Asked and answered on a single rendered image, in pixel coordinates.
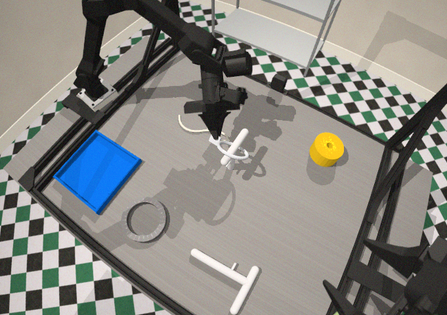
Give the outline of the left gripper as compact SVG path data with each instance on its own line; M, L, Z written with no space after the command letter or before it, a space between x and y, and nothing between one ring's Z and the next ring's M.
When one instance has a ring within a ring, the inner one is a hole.
M368 238L365 238L363 243L370 251L407 279L412 273L417 274L421 270L426 259L447 265L447 240L440 236L437 236L430 247L428 246L429 242L415 247L401 247ZM366 315L357 310L327 280L323 281L323 285L339 315ZM407 310L408 303L403 293L386 315L400 315L402 311L405 313Z

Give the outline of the blue tray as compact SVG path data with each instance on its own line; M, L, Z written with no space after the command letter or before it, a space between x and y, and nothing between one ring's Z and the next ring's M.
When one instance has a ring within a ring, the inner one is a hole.
M141 161L96 130L53 178L100 215Z

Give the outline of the yellow cylinder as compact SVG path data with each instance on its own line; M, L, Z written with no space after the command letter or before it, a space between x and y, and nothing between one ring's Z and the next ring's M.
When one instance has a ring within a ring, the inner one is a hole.
M320 166L332 166L344 152L340 138L331 133L319 134L310 147L312 160Z

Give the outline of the grey cylindrical post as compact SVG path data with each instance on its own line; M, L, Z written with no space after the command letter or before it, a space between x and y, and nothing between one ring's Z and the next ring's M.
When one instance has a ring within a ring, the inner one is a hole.
M230 164L229 164L229 166L227 167L229 170L233 170L234 169L234 164L235 164L235 159L231 159L230 160Z

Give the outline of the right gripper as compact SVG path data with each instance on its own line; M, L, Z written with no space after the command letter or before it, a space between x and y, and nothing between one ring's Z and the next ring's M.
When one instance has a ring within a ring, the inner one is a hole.
M202 89L203 100L186 102L184 105L185 114L202 112L202 114L198 114L198 116L201 117L214 140L217 140L219 136L221 137L224 119L231 113L226 111L240 110L239 104L234 104L227 100L215 102L215 92L219 82L221 82L222 87L224 87L225 82L223 81L223 78L203 79L202 84L198 84L198 88Z

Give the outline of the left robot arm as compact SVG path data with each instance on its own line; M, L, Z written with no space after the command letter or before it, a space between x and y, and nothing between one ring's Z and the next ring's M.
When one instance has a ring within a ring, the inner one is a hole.
M447 265L426 259L404 289L404 315L447 315Z

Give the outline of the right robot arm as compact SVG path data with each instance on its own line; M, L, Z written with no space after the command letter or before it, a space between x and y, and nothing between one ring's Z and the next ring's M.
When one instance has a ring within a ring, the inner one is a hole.
M227 52L227 46L210 32L185 22L158 0L82 0L82 10L87 25L83 58L75 72L74 85L85 89L84 93L93 102L109 91L98 78L105 61L100 57L100 48L106 20L109 15L123 11L134 10L174 39L192 63L200 65L202 80L223 78L223 72L227 77L252 74L252 59L246 49ZM213 49L217 49L215 56L212 56ZM215 102L227 100L244 105L245 99L248 99L245 88L229 89L228 84L222 87L221 82L217 85Z

